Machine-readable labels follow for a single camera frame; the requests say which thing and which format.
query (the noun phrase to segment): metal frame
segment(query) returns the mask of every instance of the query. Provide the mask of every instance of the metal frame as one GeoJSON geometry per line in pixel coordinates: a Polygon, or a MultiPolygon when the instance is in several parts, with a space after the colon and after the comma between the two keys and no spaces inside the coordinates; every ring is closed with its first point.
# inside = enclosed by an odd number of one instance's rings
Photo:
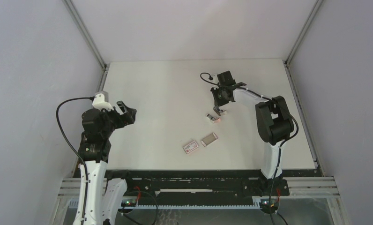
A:
{"type": "MultiPolygon", "coordinates": [[[[108,74],[109,67],[105,64],[101,54],[99,53],[90,33],[88,32],[82,18],[80,17],[79,13],[77,12],[75,5],[73,4],[72,0],[62,0],[64,5],[68,9],[70,15],[72,16],[77,28],[79,29],[81,35],[83,36],[86,44],[91,49],[92,53],[94,54],[97,62],[103,69],[101,74],[101,78],[99,80],[97,90],[101,91],[104,88],[105,80],[108,74]]],[[[304,109],[301,105],[299,100],[298,90],[294,85],[294,81],[290,72],[290,63],[302,43],[309,27],[312,24],[317,12],[321,8],[324,0],[317,0],[314,7],[312,8],[310,15],[308,16],[301,32],[298,35],[296,42],[294,43],[286,61],[284,62],[285,70],[289,79],[289,83],[295,98],[296,103],[298,104],[298,112],[301,116],[302,125],[304,127],[308,144],[311,150],[311,154],[313,156],[313,160],[316,163],[316,170],[285,170],[284,171],[284,179],[288,182],[288,188],[290,191],[289,196],[282,196],[284,199],[309,199],[309,198],[325,198],[327,199],[328,206],[330,209],[330,213],[335,225],[348,225],[350,224],[345,209],[343,207],[338,188],[334,181],[333,177],[323,177],[324,171],[321,167],[321,160],[320,156],[315,151],[314,142],[312,140],[312,136],[309,132],[309,127],[305,118],[304,109]]],[[[254,181],[258,177],[259,171],[113,171],[108,172],[106,177],[114,178],[119,176],[127,176],[129,180],[127,181],[130,184],[138,184],[144,185],[146,191],[150,191],[155,194],[161,195],[161,203],[159,208],[160,209],[259,209],[259,202],[263,199],[268,199],[268,196],[248,196],[243,189],[243,185],[246,182],[254,181]],[[210,193],[213,193],[210,189],[199,189],[199,188],[187,188],[181,189],[177,188],[180,185],[182,187],[188,181],[185,178],[188,177],[195,177],[197,180],[194,180],[194,184],[197,187],[201,187],[202,185],[207,185],[209,187],[213,186],[213,183],[219,182],[234,182],[234,186],[231,188],[226,189],[223,191],[222,194],[226,196],[227,201],[229,204],[223,204],[223,202],[217,202],[216,204],[207,204],[203,205],[202,203],[194,206],[184,205],[184,204],[163,204],[166,201],[166,196],[173,199],[174,197],[179,199],[188,200],[189,198],[185,196],[185,194],[189,194],[189,196],[197,195],[198,193],[204,194],[203,198],[209,196],[210,193]]],[[[102,191],[104,194],[104,189],[106,186],[106,179],[102,184],[102,191]]],[[[64,179],[60,188],[60,192],[57,197],[57,201],[55,203],[55,209],[52,214],[52,218],[50,220],[50,224],[62,224],[65,218],[66,211],[68,207],[70,208],[77,208],[78,205],[78,197],[80,192],[80,178],[69,178],[64,179]]],[[[208,201],[212,201],[213,198],[207,197],[208,201]]],[[[141,204],[138,206],[140,209],[153,209],[155,206],[151,205],[150,202],[147,202],[147,199],[141,198],[141,204]]]]}
{"type": "Polygon", "coordinates": [[[101,66],[101,68],[104,70],[106,68],[106,64],[104,62],[104,59],[102,58],[100,52],[97,49],[96,44],[94,43],[93,38],[91,37],[89,31],[86,28],[86,25],[84,24],[82,18],[80,17],[78,11],[76,10],[76,7],[72,0],[62,0],[65,7],[67,8],[69,14],[71,15],[72,19],[75,22],[75,25],[77,26],[78,30],[80,31],[80,34],[82,35],[83,39],[86,41],[87,46],[90,48],[90,50],[93,52],[94,57],[96,58],[97,62],[101,66]]]}
{"type": "MultiPolygon", "coordinates": [[[[331,216],[334,220],[335,225],[344,225],[348,224],[343,219],[343,215],[341,213],[341,199],[338,192],[338,188],[336,186],[336,182],[334,181],[333,177],[290,177],[285,178],[288,182],[290,195],[289,196],[282,196],[282,199],[327,199],[328,205],[330,208],[331,216]]],[[[180,182],[181,180],[172,180],[173,183],[180,182]]],[[[106,186],[106,180],[102,183],[102,194],[104,195],[106,186]]],[[[160,198],[166,198],[165,195],[169,195],[171,198],[183,197],[185,194],[184,189],[160,189],[160,190],[152,190],[150,187],[147,187],[148,190],[152,194],[157,194],[160,198]]],[[[201,191],[201,194],[208,193],[210,189],[195,189],[194,192],[196,193],[189,193],[190,195],[197,195],[201,191]]],[[[62,224],[65,218],[66,209],[69,208],[77,208],[78,201],[79,201],[79,192],[80,192],[80,178],[69,178],[64,179],[60,188],[60,192],[57,197],[57,207],[52,217],[52,224],[62,224]]],[[[265,201],[268,199],[268,196],[243,196],[237,195],[234,193],[229,193],[229,195],[234,199],[241,199],[241,204],[216,204],[216,205],[205,205],[204,203],[196,204],[196,205],[188,205],[185,204],[166,204],[163,202],[162,204],[159,203],[159,209],[260,209],[259,203],[261,201],[265,201]]],[[[124,199],[128,199],[131,196],[124,196],[124,199]]],[[[149,198],[145,199],[142,197],[140,199],[140,204],[136,207],[138,209],[155,209],[155,206],[149,202],[149,198]]]]}
{"type": "Polygon", "coordinates": [[[294,43],[293,47],[291,48],[291,51],[290,51],[289,55],[287,56],[287,59],[285,61],[287,66],[289,66],[291,60],[293,59],[298,47],[300,46],[302,40],[304,39],[306,32],[311,27],[312,21],[316,17],[316,14],[318,13],[319,9],[321,8],[323,2],[324,2],[324,0],[316,0],[315,5],[313,6],[311,12],[309,13],[308,18],[306,19],[306,21],[304,23],[304,26],[302,27],[302,30],[300,31],[300,33],[297,37],[296,42],[294,43]]]}

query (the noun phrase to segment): black cable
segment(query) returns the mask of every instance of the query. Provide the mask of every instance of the black cable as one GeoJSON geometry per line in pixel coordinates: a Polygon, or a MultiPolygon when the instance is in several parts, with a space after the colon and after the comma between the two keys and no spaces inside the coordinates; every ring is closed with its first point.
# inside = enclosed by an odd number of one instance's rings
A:
{"type": "Polygon", "coordinates": [[[108,189],[108,183],[109,183],[109,178],[106,179],[106,185],[105,185],[105,191],[104,191],[104,195],[106,194],[106,191],[108,189]]]}
{"type": "MultiPolygon", "coordinates": [[[[149,195],[153,201],[155,202],[155,205],[156,205],[156,213],[155,213],[155,220],[153,221],[152,225],[154,225],[156,223],[156,220],[157,220],[157,215],[159,214],[159,206],[157,205],[157,202],[156,202],[156,199],[151,195],[149,194],[148,192],[145,192],[145,191],[131,191],[131,192],[128,192],[128,193],[125,193],[123,196],[126,196],[128,194],[133,194],[133,193],[144,193],[144,194],[147,194],[149,195]]],[[[125,218],[129,219],[130,221],[132,221],[133,223],[135,224],[138,224],[138,225],[143,225],[143,224],[140,224],[139,222],[135,221],[133,218],[129,217],[127,214],[122,214],[125,218]]]]}
{"type": "MultiPolygon", "coordinates": [[[[61,123],[60,123],[60,118],[58,116],[58,112],[60,111],[60,108],[63,104],[67,103],[67,102],[70,102],[70,101],[75,101],[75,100],[79,100],[79,99],[90,99],[91,101],[94,100],[94,97],[77,97],[77,98],[72,98],[72,99],[68,99],[66,101],[63,101],[61,104],[58,105],[57,107],[57,111],[56,111],[56,117],[57,117],[57,123],[58,123],[58,127],[60,128],[60,131],[62,133],[62,136],[64,137],[65,141],[67,142],[67,144],[69,145],[69,147],[71,147],[72,151],[76,154],[76,156],[79,158],[80,162],[83,164],[84,166],[84,175],[86,176],[86,180],[89,180],[89,177],[87,176],[87,166],[86,166],[86,163],[84,162],[83,158],[77,153],[77,151],[75,150],[75,148],[72,146],[71,142],[69,142],[67,136],[65,135],[65,132],[64,130],[62,129],[62,126],[61,126],[61,123]]],[[[83,202],[83,211],[82,211],[82,218],[84,218],[85,216],[85,211],[86,211],[86,201],[87,201],[87,186],[88,186],[88,182],[86,182],[86,186],[85,186],[85,190],[84,190],[84,202],[83,202]]]]}
{"type": "Polygon", "coordinates": [[[274,172],[274,176],[272,178],[272,184],[271,184],[271,190],[269,192],[269,199],[268,199],[268,206],[269,206],[269,215],[271,216],[271,221],[272,221],[272,224],[273,225],[276,225],[274,220],[273,220],[273,216],[272,216],[272,211],[271,211],[271,208],[272,208],[272,205],[271,205],[271,197],[272,197],[272,190],[273,190],[273,186],[274,186],[274,183],[275,183],[275,177],[276,177],[276,173],[277,173],[277,168],[279,167],[279,164],[280,164],[280,156],[281,156],[281,153],[282,153],[282,149],[279,148],[279,156],[277,158],[277,165],[276,165],[276,168],[275,168],[275,172],[274,172]]]}
{"type": "Polygon", "coordinates": [[[200,74],[200,78],[201,78],[201,76],[203,75],[203,74],[207,74],[207,75],[209,75],[209,80],[213,80],[213,77],[211,76],[211,74],[209,74],[209,73],[205,73],[205,72],[203,72],[203,73],[201,73],[200,74]]]}
{"type": "Polygon", "coordinates": [[[289,225],[289,224],[287,223],[287,221],[284,219],[284,217],[282,217],[282,215],[280,215],[280,213],[276,213],[276,214],[278,214],[278,215],[280,216],[280,218],[282,218],[282,220],[284,221],[284,223],[285,223],[286,225],[289,225]]]}
{"type": "Polygon", "coordinates": [[[281,148],[283,145],[284,145],[284,143],[286,143],[286,141],[288,141],[288,140],[290,140],[290,139],[292,139],[292,138],[294,138],[295,136],[297,136],[297,134],[298,134],[298,131],[299,131],[299,126],[298,126],[298,123],[297,123],[297,120],[288,112],[288,111],[286,111],[286,110],[284,110],[290,117],[291,117],[291,119],[293,120],[293,122],[294,122],[294,124],[296,125],[296,132],[292,135],[292,136],[290,136],[289,138],[286,138],[281,144],[280,144],[280,146],[279,146],[279,148],[281,148]]]}

